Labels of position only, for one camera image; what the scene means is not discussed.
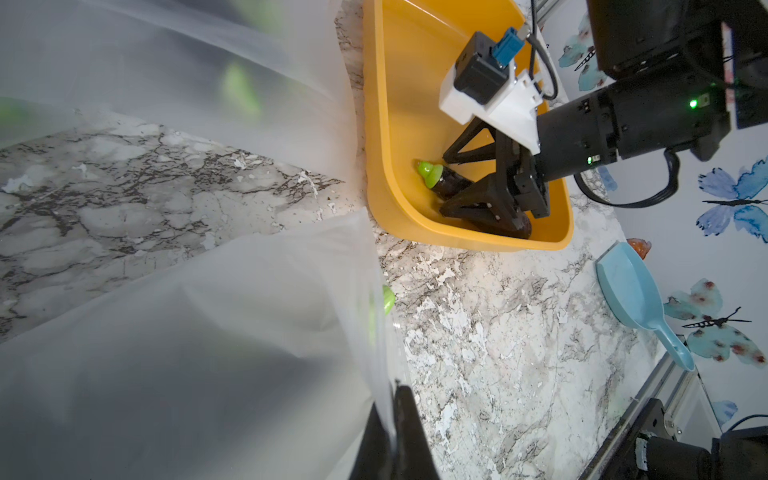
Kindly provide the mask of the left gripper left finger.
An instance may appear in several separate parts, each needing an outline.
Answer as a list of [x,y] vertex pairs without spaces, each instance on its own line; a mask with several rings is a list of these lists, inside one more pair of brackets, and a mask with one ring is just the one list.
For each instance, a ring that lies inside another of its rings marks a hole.
[[390,437],[373,405],[363,432],[350,480],[390,480],[394,475],[395,452]]

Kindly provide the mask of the clear zip-top bag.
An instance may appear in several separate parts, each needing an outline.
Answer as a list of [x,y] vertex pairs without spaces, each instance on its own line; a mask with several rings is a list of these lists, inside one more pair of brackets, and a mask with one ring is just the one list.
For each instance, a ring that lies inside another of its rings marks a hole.
[[5,1],[1,143],[114,112],[343,181],[358,132],[337,1]]
[[5,479],[345,479],[398,370],[369,215],[232,240],[1,346]]

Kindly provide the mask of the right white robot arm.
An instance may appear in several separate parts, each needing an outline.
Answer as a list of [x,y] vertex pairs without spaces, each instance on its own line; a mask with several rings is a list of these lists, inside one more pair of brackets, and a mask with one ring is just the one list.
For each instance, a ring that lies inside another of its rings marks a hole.
[[610,84],[546,113],[556,99],[517,54],[547,54],[534,23],[499,40],[475,32],[440,90],[440,109],[464,129],[426,186],[442,215],[480,230],[529,238],[550,213],[549,185],[585,171],[661,151],[666,186],[637,202],[648,208],[679,187],[679,153],[711,159],[732,128],[726,97],[738,109],[767,93],[767,10],[758,1],[591,1],[598,67]]

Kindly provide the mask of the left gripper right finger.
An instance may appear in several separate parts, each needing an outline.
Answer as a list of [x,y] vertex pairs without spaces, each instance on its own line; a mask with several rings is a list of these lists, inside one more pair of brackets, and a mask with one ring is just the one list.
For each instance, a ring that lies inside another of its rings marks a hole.
[[398,385],[394,395],[396,448],[394,479],[439,480],[412,389]]

